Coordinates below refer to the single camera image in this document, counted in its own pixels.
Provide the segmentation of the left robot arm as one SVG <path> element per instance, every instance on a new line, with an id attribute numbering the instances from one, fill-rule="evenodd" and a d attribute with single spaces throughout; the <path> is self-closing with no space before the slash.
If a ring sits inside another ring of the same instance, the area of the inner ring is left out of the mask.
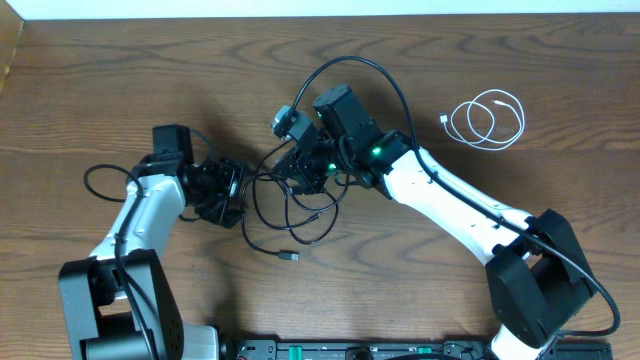
<path id="1" fill-rule="evenodd" d="M 126 174 L 122 208 L 104 240 L 65 263 L 59 292 L 75 359 L 217 359 L 215 327 L 183 322 L 160 258 L 186 208 L 231 228 L 248 168 L 227 158 L 196 162 L 192 130 L 153 128 L 153 151 Z"/>

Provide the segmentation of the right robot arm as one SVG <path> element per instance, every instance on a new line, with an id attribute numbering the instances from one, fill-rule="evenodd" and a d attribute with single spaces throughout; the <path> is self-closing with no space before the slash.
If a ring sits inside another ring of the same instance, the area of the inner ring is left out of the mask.
<path id="1" fill-rule="evenodd" d="M 296 192 L 321 192 L 332 175 L 420 212 L 462 243 L 484 266 L 501 327 L 490 342 L 496 359 L 538 359 L 596 292 L 592 271 L 569 222 L 548 209 L 539 216 L 505 205 L 442 167 L 398 130 L 383 131 L 352 89 L 318 96 L 315 126 L 283 106 L 273 133 L 294 141 L 274 173 Z"/>

